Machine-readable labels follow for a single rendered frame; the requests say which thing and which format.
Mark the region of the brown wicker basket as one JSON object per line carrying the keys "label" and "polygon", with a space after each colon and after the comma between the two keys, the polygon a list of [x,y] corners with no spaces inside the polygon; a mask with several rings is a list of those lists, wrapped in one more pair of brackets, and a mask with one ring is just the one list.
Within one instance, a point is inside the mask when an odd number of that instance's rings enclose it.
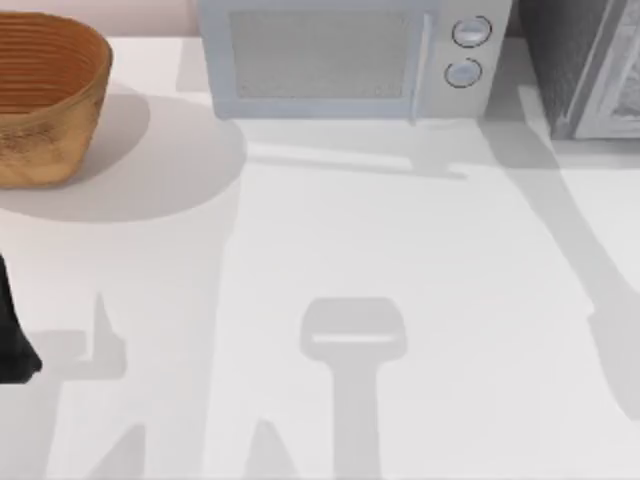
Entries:
{"label": "brown wicker basket", "polygon": [[97,128],[113,50],[93,27],[0,11],[0,189],[69,180]]}

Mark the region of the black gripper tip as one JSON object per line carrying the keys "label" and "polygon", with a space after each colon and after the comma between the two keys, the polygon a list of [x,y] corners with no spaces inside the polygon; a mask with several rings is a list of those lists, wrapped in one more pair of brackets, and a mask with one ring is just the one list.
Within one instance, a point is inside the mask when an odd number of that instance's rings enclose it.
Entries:
{"label": "black gripper tip", "polygon": [[0,254],[0,384],[26,384],[42,367],[18,320],[6,263]]}

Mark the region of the round microwave knob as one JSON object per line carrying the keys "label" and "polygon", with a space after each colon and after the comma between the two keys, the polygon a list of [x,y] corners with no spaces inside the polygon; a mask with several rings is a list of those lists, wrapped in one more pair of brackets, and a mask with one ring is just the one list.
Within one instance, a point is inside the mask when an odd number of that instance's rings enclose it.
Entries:
{"label": "round microwave knob", "polygon": [[480,81],[482,75],[482,65],[472,58],[451,63],[444,71],[445,81],[455,89],[466,89],[475,85]]}
{"label": "round microwave knob", "polygon": [[461,48],[476,48],[486,43],[492,35],[492,24],[484,16],[458,20],[452,28],[452,39]]}

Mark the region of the pale microwave door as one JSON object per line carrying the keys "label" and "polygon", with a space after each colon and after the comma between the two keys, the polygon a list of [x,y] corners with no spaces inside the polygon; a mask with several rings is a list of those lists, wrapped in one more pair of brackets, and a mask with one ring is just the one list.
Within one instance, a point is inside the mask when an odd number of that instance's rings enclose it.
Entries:
{"label": "pale microwave door", "polygon": [[224,119],[409,119],[437,0],[196,0]]}

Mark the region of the pale microwave oven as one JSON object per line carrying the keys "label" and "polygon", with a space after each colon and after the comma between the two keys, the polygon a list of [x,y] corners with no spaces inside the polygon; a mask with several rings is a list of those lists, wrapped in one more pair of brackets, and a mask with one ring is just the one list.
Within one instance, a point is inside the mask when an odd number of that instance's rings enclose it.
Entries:
{"label": "pale microwave oven", "polygon": [[[439,10],[432,25],[417,121],[480,117],[490,96],[513,0],[437,1]],[[452,39],[452,28],[458,20],[475,16],[490,20],[492,35],[479,47],[461,48]],[[469,88],[452,88],[444,79],[444,71],[449,64],[465,58],[482,65],[482,78]]]}

